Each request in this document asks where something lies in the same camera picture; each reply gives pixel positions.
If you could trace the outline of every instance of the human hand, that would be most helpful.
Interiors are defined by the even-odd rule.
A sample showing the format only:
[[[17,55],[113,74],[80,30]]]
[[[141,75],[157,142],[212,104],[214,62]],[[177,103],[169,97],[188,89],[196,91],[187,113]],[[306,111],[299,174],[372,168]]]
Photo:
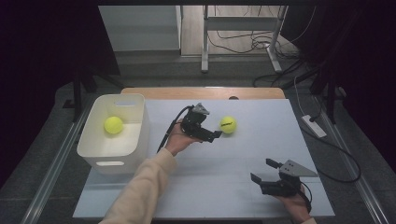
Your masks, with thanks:
[[[305,193],[303,185],[301,185],[301,192]],[[286,210],[291,214],[292,218],[298,223],[307,221],[309,216],[308,209],[306,208],[305,200],[299,194],[291,197],[274,196],[279,199]]]
[[[202,142],[202,140],[194,137],[190,137],[181,131],[180,122],[178,120],[172,131],[169,133],[168,141],[166,142],[165,148],[176,156],[177,153],[186,149],[191,143]]]

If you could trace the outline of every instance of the white basket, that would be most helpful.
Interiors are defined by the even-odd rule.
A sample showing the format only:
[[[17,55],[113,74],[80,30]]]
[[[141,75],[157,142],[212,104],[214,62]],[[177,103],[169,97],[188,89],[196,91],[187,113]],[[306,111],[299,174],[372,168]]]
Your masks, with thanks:
[[[123,130],[111,134],[104,123],[117,116]],[[149,116],[141,94],[109,94],[96,99],[78,143],[78,155],[101,174],[134,173],[147,157]]]

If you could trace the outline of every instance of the beige sleeve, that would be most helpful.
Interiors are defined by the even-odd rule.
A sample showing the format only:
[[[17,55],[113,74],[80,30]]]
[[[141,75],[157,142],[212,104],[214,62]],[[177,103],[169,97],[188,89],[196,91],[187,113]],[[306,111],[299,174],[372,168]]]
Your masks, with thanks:
[[[303,222],[302,224],[317,224],[317,222],[311,217],[307,221]]]
[[[100,223],[150,223],[168,176],[176,166],[175,158],[165,148],[143,161]]]

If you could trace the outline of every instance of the power strip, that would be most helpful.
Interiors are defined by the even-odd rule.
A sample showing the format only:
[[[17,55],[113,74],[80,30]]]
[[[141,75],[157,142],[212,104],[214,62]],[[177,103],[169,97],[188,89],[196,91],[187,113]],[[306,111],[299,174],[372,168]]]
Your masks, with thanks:
[[[305,115],[302,116],[301,119],[305,122],[306,126],[309,127],[309,129],[311,129],[311,131],[319,138],[326,136],[327,134],[323,131],[323,129],[321,129],[318,124],[313,121],[311,122],[311,116],[309,115]]]

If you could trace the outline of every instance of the yellow-green ball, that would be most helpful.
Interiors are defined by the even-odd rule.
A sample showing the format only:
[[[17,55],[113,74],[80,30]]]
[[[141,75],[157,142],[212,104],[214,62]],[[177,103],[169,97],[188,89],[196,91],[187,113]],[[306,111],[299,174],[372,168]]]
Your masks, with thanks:
[[[105,120],[105,130],[108,133],[120,133],[123,129],[122,119],[110,117]]]
[[[220,129],[224,133],[233,133],[236,129],[236,120],[231,116],[226,116],[220,121]]]

